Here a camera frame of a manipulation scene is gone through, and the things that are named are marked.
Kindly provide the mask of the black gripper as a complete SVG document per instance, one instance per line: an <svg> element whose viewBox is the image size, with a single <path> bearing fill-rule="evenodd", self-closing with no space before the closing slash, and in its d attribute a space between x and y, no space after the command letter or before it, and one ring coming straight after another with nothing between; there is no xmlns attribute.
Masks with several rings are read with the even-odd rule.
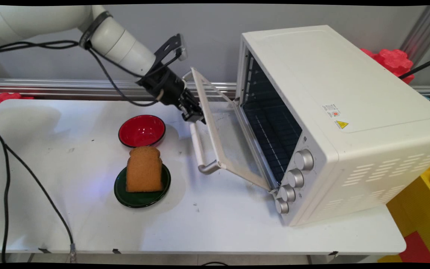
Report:
<svg viewBox="0 0 430 269"><path fill-rule="evenodd" d="M164 105L179 107L184 121L206 124L203 110L186 84L170 68L165 67L153 75L138 81L147 92Z"/></svg>

